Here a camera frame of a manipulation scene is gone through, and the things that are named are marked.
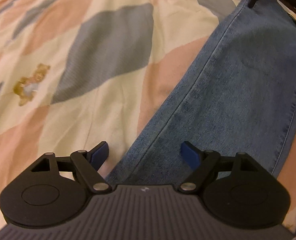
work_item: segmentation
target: blue jeans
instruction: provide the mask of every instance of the blue jeans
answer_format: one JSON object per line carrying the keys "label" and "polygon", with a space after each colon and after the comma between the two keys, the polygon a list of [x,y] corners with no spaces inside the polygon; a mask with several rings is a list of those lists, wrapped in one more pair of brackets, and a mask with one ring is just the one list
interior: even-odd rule
{"label": "blue jeans", "polygon": [[277,177],[296,133],[296,22],[277,0],[248,2],[212,33],[109,183],[180,184],[192,172],[183,141],[247,152]]}

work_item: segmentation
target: teddy bear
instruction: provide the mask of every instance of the teddy bear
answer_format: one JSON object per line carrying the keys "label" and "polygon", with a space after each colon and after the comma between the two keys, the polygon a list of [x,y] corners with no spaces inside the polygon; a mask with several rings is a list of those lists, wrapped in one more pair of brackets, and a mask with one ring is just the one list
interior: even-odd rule
{"label": "teddy bear", "polygon": [[44,80],[50,66],[40,63],[32,77],[21,77],[14,85],[13,92],[20,97],[19,106],[24,106],[34,98],[39,83]]}

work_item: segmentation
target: denim fabric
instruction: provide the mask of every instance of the denim fabric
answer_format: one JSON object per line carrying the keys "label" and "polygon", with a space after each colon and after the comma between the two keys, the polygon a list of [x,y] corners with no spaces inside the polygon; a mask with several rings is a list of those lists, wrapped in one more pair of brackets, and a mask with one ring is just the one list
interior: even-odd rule
{"label": "denim fabric", "polygon": [[178,185],[180,145],[245,151],[275,177],[296,133],[296,22],[277,0],[242,0],[107,176],[111,184]]}

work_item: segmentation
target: patterned bed sheet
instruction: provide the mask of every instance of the patterned bed sheet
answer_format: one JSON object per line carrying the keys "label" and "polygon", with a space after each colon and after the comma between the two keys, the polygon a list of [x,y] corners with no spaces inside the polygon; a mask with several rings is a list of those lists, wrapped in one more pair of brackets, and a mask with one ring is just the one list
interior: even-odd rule
{"label": "patterned bed sheet", "polygon": [[[106,176],[239,1],[1,0],[0,192],[43,153],[103,140]],[[295,231],[296,136],[278,179]]]}

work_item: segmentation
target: stitching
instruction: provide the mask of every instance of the stitching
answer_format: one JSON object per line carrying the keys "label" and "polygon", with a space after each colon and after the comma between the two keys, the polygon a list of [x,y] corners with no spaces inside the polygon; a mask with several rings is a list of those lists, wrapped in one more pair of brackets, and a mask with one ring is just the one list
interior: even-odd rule
{"label": "stitching", "polygon": [[[226,28],[226,30],[224,31],[223,35],[221,36],[218,44],[216,45],[216,47],[214,48],[213,52],[211,53],[211,55],[209,56],[209,58],[207,59],[205,65],[209,62],[209,59],[212,57],[212,55],[214,54],[215,50],[217,49],[217,47],[219,46],[221,40],[223,39],[223,37],[225,36],[227,30],[229,29],[229,27],[232,25],[232,23],[234,22],[234,20],[237,18],[237,16],[239,16],[240,12],[244,9],[245,5],[247,4],[248,0],[244,1],[243,6],[241,6],[239,12],[235,15],[235,17],[232,19],[232,21],[230,22],[230,24],[228,25],[228,27]],[[196,60],[196,64],[200,61],[201,56],[198,57],[198,59]],[[167,124],[169,123],[169,121],[172,119],[172,117],[174,116],[174,114],[177,112],[178,108],[181,106],[182,102],[186,99],[187,95],[189,94],[189,92],[191,91],[191,89],[194,87],[194,85],[196,84],[198,78],[200,77],[200,75],[202,74],[203,70],[199,73],[198,77],[196,78],[196,80],[194,81],[194,83],[192,84],[192,86],[190,87],[189,91],[186,93],[186,95],[184,96],[184,98],[181,100],[181,102],[178,104],[178,106],[176,107],[175,111],[171,114],[171,116],[169,117],[169,119],[166,121],[164,127],[161,129],[161,131],[158,133],[158,135],[153,139],[153,141],[150,143],[148,149],[145,151],[145,153],[140,157],[140,160],[137,162],[136,166],[132,169],[132,171],[130,172],[130,174],[125,178],[128,179],[134,172],[134,170],[138,167],[139,163],[141,162],[141,160],[144,158],[144,156],[147,154],[147,152],[150,150],[151,146],[153,145],[153,143],[156,141],[156,139],[159,137],[160,133],[162,133],[165,129],[165,127],[167,126]]]}
{"label": "stitching", "polygon": [[277,160],[276,160],[275,166],[274,166],[274,168],[273,168],[271,174],[274,172],[274,170],[275,170],[275,168],[276,168],[276,166],[277,166],[277,163],[278,163],[278,161],[279,161],[279,159],[280,159],[280,156],[281,156],[281,154],[282,154],[282,151],[283,151],[283,149],[284,149],[284,146],[285,146],[286,140],[287,140],[287,138],[288,138],[289,130],[290,130],[290,128],[291,128],[291,126],[292,126],[292,123],[293,123],[293,119],[294,119],[295,113],[296,113],[296,108],[295,108],[295,111],[294,111],[294,113],[293,113],[292,120],[290,121],[290,124],[289,124],[289,127],[288,127],[288,131],[287,131],[287,133],[286,133],[286,137],[285,137],[285,140],[284,140],[283,146],[282,146],[282,148],[281,148],[281,150],[280,150],[280,152],[279,152],[278,158],[277,158]]}

